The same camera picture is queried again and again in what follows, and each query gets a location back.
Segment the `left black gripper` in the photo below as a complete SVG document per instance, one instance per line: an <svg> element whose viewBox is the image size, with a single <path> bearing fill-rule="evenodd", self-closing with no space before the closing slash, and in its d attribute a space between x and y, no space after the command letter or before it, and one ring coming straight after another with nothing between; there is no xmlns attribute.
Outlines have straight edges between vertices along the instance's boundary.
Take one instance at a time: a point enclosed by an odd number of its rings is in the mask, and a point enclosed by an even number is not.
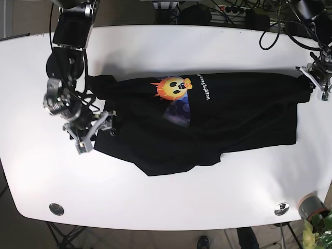
<svg viewBox="0 0 332 249"><path fill-rule="evenodd" d="M331 100L331 55L310 55L313 63L307 66L296 67L296 71L302 72L314 88L319 89L318 99Z"/></svg>

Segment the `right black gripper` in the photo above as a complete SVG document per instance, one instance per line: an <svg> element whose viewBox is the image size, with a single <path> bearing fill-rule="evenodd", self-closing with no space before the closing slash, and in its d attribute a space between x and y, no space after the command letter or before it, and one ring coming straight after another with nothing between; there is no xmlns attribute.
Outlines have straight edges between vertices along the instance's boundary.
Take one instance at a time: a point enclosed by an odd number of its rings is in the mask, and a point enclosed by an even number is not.
<svg viewBox="0 0 332 249"><path fill-rule="evenodd" d="M80 128L83 125L83 119L79 117L75 121L68 122L63 125L63 130L66 131L70 138L75 141L75 147L79 155L88 153L93 150L92 142L95 141L96 134L99 130L108 132L111 136L117 135L115 128L116 111L103 111L100 114L93 114L87 120L89 123L85 128Z"/></svg>

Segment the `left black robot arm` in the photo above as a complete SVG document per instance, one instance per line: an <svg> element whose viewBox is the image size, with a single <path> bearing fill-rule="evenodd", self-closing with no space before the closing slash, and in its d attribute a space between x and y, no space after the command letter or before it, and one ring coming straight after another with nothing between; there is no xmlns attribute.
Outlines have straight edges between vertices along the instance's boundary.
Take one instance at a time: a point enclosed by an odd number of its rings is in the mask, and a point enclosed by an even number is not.
<svg viewBox="0 0 332 249"><path fill-rule="evenodd" d="M289 21L281 21L279 14L276 15L278 32L273 43L265 48L261 41L264 34L259 39L259 46L262 50L271 49L278 41L281 30L299 47L309 50L312 63L307 66L296 67L296 70L302 72L316 88L320 90L319 99L329 101L331 99L331 17L325 8L323 1L287 1L290 9L298 19L296 24L302 25L317 42L317 47L309 47L296 40L293 35L287 31L287 26L281 27L281 24L288 24Z"/></svg>

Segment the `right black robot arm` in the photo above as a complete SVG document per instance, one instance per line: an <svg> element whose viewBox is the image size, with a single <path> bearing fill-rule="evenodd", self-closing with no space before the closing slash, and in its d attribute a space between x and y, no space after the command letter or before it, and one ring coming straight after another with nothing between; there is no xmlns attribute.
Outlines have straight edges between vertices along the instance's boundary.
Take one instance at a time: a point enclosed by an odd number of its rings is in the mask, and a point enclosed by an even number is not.
<svg viewBox="0 0 332 249"><path fill-rule="evenodd" d="M75 141L79 154L93 150L92 142L99 130L116 134L113 127L116 112L101 111L93 103L96 97L76 91L77 79L88 75L86 48L94 27L99 1L53 1L59 7L54 33L49 33L51 55L47 60L47 91L44 109L60 116L66 123L63 130Z"/></svg>

